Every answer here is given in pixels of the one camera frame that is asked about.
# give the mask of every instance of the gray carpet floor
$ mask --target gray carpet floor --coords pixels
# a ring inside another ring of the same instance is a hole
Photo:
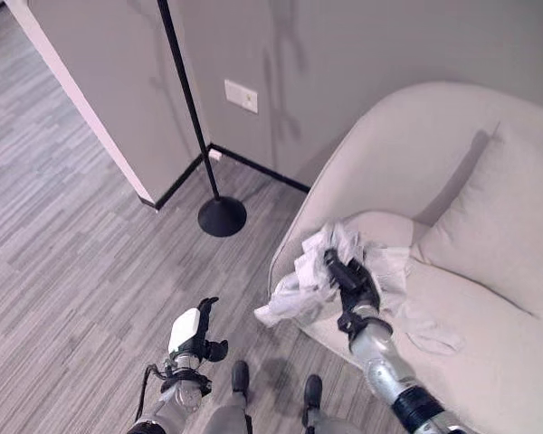
[[[403,432],[360,371],[294,325],[267,330],[253,317],[303,193],[226,158],[214,170],[248,212],[230,239],[196,224],[209,198],[201,167],[161,212],[142,205],[0,10],[0,433],[126,432],[145,365],[162,362],[172,321],[209,296],[221,298],[210,337],[231,352],[203,366],[214,392],[186,432],[224,401],[238,358],[251,366],[258,434],[302,432],[310,373],[324,379],[326,412],[366,433]]]

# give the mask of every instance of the black cable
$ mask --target black cable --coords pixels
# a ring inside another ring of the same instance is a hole
[[[148,376],[153,373],[157,378],[161,380],[166,380],[167,377],[164,373],[161,373],[156,364],[149,364],[145,368],[145,373],[143,374],[143,384],[141,385],[141,394],[138,396],[138,408],[137,415],[135,416],[135,421],[137,421],[143,414],[143,406],[145,405],[145,391],[147,389]]]

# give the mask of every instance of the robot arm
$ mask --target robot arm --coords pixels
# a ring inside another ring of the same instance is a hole
[[[155,365],[145,372],[136,422],[128,434],[180,434],[187,416],[196,411],[204,396],[211,392],[211,382],[197,369],[203,360],[220,362],[227,356],[227,341],[205,339],[209,329],[211,306],[217,297],[205,298],[197,308],[187,310],[173,324],[165,372]],[[142,414],[149,373],[163,380],[161,396],[151,411]]]
[[[397,352],[393,328],[379,315],[380,297],[368,270],[355,259],[345,265],[335,250],[324,262],[340,288],[338,329],[348,334],[350,352],[361,362],[368,386],[415,434],[474,434],[425,389]]]

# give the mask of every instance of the black lamp base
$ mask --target black lamp base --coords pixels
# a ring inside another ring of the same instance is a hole
[[[214,237],[229,237],[245,225],[247,211],[241,202],[233,197],[222,196],[203,204],[197,215],[199,226]]]

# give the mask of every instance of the floor lamp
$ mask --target floor lamp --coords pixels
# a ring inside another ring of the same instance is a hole
[[[197,110],[195,109],[195,103],[193,102],[193,95],[191,94],[191,88],[189,87],[183,57],[181,56],[179,42],[177,41],[175,33],[175,27],[173,25],[173,20],[171,19],[171,13],[169,12],[169,5],[167,0],[157,0],[157,4],[159,6],[159,11],[161,12],[161,18],[163,19],[163,25],[165,26],[165,33],[169,40],[171,53],[173,54],[177,75],[179,76],[179,81],[181,81],[181,88],[183,88],[187,108],[191,115],[197,142],[201,148],[201,155],[203,157],[203,162],[205,163],[205,169],[207,169],[211,189],[214,193],[214,197],[204,203],[199,210],[197,220],[199,221],[201,229],[208,234],[215,237],[229,237],[240,231],[245,225],[247,212],[240,201],[233,197],[221,196],[217,190],[214,171],[209,162],[207,149],[205,148],[203,133],[201,132],[201,126],[199,125],[199,117],[197,116]]]

